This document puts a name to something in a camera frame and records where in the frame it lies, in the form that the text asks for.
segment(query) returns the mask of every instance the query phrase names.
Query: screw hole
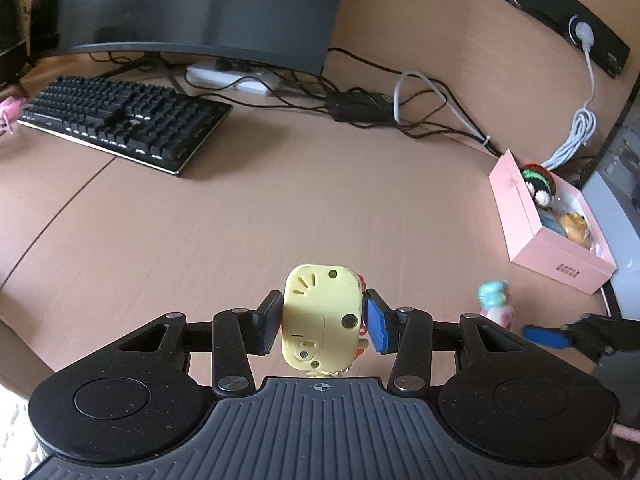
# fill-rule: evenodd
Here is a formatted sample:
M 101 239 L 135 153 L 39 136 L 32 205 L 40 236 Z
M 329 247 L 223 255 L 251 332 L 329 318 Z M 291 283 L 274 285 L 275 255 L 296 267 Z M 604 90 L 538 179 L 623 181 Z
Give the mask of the screw hole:
M 347 330 L 351 330 L 358 324 L 358 318 L 355 317 L 353 314 L 347 314 L 342 318 L 341 323 L 342 323 L 342 326 L 345 327 Z

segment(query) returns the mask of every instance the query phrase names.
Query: pink box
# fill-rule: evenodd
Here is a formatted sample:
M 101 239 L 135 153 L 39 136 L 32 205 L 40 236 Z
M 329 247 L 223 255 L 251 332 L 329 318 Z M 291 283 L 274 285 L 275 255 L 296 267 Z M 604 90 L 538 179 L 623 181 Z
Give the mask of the pink box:
M 542 225 L 518 164 L 511 152 L 498 160 L 489 175 L 507 241 L 509 259 L 588 294 L 596 292 L 616 270 L 609 246 L 582 193 L 554 175 L 556 195 L 583 215 L 602 256 Z

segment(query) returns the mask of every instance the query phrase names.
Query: teal hat figurine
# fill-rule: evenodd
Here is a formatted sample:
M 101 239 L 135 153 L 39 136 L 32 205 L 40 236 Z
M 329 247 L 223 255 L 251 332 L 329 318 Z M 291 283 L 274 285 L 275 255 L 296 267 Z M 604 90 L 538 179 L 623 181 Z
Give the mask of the teal hat figurine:
M 510 305 L 509 283 L 486 282 L 478 287 L 478 300 L 482 310 L 480 314 L 494 323 L 510 330 L 515 318 L 515 311 Z

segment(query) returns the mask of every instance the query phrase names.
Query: computer monitor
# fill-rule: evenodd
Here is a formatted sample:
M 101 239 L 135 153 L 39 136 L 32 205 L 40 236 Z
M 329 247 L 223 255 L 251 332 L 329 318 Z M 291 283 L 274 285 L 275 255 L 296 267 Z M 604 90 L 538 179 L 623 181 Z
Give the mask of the computer monitor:
M 36 57 L 185 52 L 318 74 L 340 0 L 37 1 L 50 17 L 40 25 L 44 36 L 33 31 L 44 48 Z

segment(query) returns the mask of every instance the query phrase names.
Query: yellow plastic toy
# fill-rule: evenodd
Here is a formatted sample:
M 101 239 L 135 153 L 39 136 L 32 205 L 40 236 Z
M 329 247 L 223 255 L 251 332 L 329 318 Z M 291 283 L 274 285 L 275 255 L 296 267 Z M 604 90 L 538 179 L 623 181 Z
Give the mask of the yellow plastic toy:
M 346 267 L 301 265 L 284 288 L 282 355 L 296 370 L 339 372 L 351 366 L 360 339 L 363 284 Z

